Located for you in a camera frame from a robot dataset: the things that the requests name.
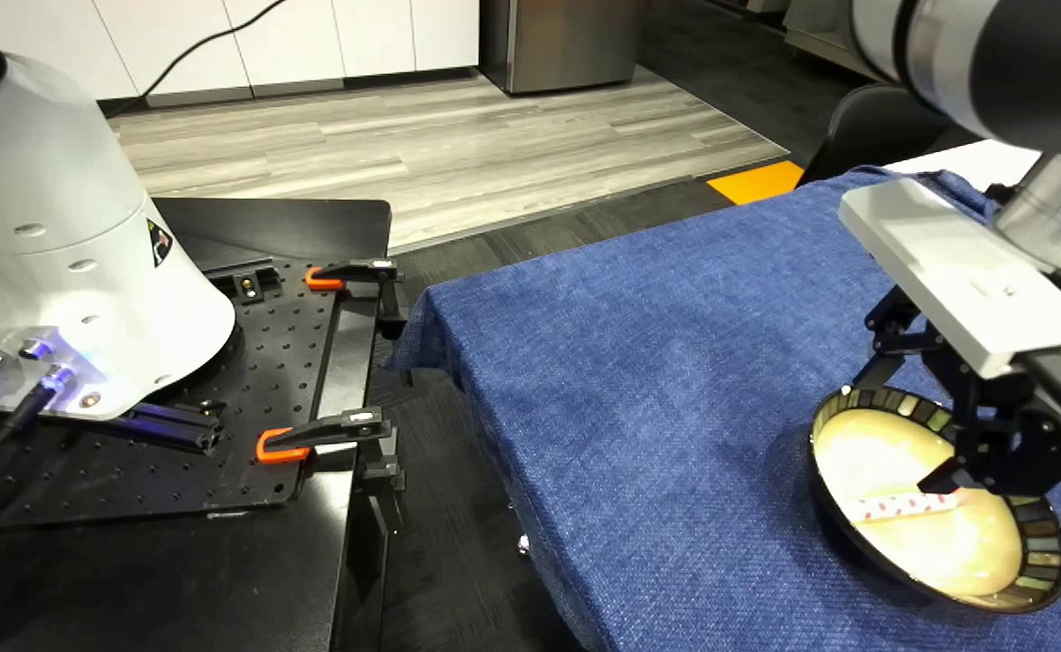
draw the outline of black cable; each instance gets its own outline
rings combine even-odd
[[[223,41],[223,37],[232,37],[232,32],[243,32],[252,27],[259,27],[265,15],[273,15],[283,0],[273,0],[270,9],[260,9],[254,17],[232,27],[232,31],[223,31],[223,32],[209,32],[203,41],[197,41],[194,47],[186,47],[178,57],[171,57],[171,66],[136,99],[136,101],[147,101],[155,93],[155,87],[188,57],[197,54],[201,47],[207,47],[209,41]]]
[[[37,384],[37,388],[20,402],[20,410],[0,424],[0,447],[11,444],[20,433],[26,433],[31,422],[32,422],[37,415],[44,415],[44,406],[52,406],[52,398],[56,398],[56,388]]]

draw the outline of black table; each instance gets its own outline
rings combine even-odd
[[[387,203],[161,203],[203,270],[386,258]],[[377,297],[345,301],[319,416],[371,398]],[[0,533],[0,650],[348,650],[353,472],[277,512]]]

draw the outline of blue towel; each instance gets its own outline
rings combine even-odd
[[[1061,602],[1005,621],[889,602],[818,533],[809,428],[868,360],[862,317],[893,285],[837,223],[842,195],[872,182],[421,301],[395,367],[462,382],[586,650],[1061,650]],[[942,190],[983,212],[959,182]],[[931,392],[918,361],[901,384]]]

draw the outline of floor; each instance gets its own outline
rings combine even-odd
[[[387,198],[390,255],[786,156],[649,70],[586,93],[439,76],[139,114],[118,132],[153,195]]]
[[[832,105],[854,76],[812,62],[774,31],[709,0],[657,0],[646,66],[709,105],[752,124],[809,161]],[[405,305],[427,285],[526,258],[657,229],[720,212],[704,182],[553,212],[545,223],[399,258]],[[387,652],[553,652],[577,650],[553,616],[532,563],[515,553],[518,527],[503,509],[500,474],[451,382],[421,373],[390,388],[387,410],[405,433],[410,530],[390,563],[386,616]]]

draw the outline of cabinet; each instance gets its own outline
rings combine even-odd
[[[412,0],[418,70],[472,70],[482,47],[480,0]]]
[[[98,99],[139,93],[92,0],[0,0],[0,51],[56,66]]]
[[[225,0],[232,27],[254,17],[270,0]],[[341,32],[329,0],[291,0],[259,27],[237,32],[254,87],[341,81]]]
[[[345,76],[387,76],[418,70],[412,0],[332,0],[332,9],[345,47]]]
[[[183,5],[95,0],[95,9],[139,87],[150,87],[197,41],[232,27],[225,0],[183,0]],[[201,47],[194,57],[186,57],[162,81],[155,99],[188,93],[188,92],[237,92],[237,87],[247,87],[238,45],[237,37],[223,37]]]
[[[0,47],[98,99],[141,93],[186,47],[270,0],[0,0]],[[247,92],[480,66],[480,0],[287,0],[188,54],[155,92]]]

